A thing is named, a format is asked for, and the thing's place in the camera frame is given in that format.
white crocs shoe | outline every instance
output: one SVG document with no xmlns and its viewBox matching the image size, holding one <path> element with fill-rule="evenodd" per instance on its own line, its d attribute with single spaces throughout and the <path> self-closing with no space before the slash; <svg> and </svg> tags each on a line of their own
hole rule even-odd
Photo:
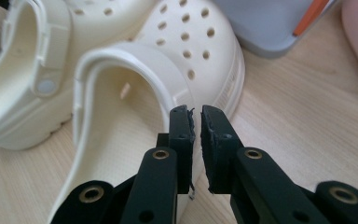
<svg viewBox="0 0 358 224">
<path fill-rule="evenodd" d="M 134 37 L 156 3 L 11 1 L 0 53 L 0 147 L 32 147 L 71 118 L 77 60 Z"/>
<path fill-rule="evenodd" d="M 135 175 L 158 133 L 168 132 L 174 107 L 195 108 L 197 136 L 202 105 L 232 115 L 244 68 L 227 19 L 207 0 L 162 1 L 132 42 L 87 53 L 76 68 L 76 157 L 50 217 L 82 183 L 117 186 Z M 200 143 L 193 159 L 195 181 L 203 164 Z M 187 198 L 179 198 L 178 216 Z"/>
</svg>

orange object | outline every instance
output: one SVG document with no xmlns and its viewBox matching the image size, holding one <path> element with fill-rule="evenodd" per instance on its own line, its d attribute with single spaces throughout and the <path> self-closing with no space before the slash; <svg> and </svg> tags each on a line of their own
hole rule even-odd
<svg viewBox="0 0 358 224">
<path fill-rule="evenodd" d="M 312 22 L 322 13 L 327 3 L 328 0 L 313 0 L 307 12 L 304 14 L 303 18 L 298 23 L 298 26 L 293 31 L 293 35 L 295 36 L 301 35 L 312 24 Z"/>
</svg>

light wood surface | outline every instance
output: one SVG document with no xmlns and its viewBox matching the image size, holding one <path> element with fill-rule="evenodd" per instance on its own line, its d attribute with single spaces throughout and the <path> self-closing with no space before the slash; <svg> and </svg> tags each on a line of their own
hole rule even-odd
<svg viewBox="0 0 358 224">
<path fill-rule="evenodd" d="M 244 50 L 246 78 L 232 125 L 298 185 L 337 180 L 358 188 L 358 61 L 338 1 L 289 53 L 268 60 Z M 0 10 L 0 21 L 5 12 Z M 0 223 L 45 223 L 75 151 L 68 122 L 41 145 L 0 148 Z M 236 223 L 228 195 L 203 175 L 181 223 Z"/>
</svg>

white clog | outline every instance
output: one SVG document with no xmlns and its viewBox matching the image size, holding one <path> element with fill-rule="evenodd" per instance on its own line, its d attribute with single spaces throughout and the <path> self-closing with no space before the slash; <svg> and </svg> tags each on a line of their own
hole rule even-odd
<svg viewBox="0 0 358 224">
<path fill-rule="evenodd" d="M 0 53 L 0 147 L 32 147 L 71 118 L 77 60 L 134 37 L 156 3 L 11 1 Z"/>
<path fill-rule="evenodd" d="M 167 133 L 169 112 L 202 105 L 230 116 L 244 81 L 240 45 L 222 12 L 207 0 L 159 3 L 131 42 L 87 53 L 76 68 L 76 157 L 52 217 L 76 186 L 102 180 L 117 186 L 135 175 L 144 153 Z M 202 170 L 196 143 L 194 181 Z M 188 197 L 180 197 L 178 216 Z"/>
</svg>

wooden table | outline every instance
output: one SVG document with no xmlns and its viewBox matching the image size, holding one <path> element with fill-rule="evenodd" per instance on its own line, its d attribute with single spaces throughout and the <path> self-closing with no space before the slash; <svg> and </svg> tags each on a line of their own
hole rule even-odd
<svg viewBox="0 0 358 224">
<path fill-rule="evenodd" d="M 294 182 L 337 180 L 358 188 L 358 61 L 338 1 L 290 52 L 274 60 L 244 50 L 246 78 L 232 125 Z M 5 12 L 0 10 L 0 22 Z M 38 147 L 0 148 L 0 223 L 45 223 L 75 156 L 72 123 Z M 228 195 L 203 175 L 181 223 L 236 223 Z"/>
</svg>

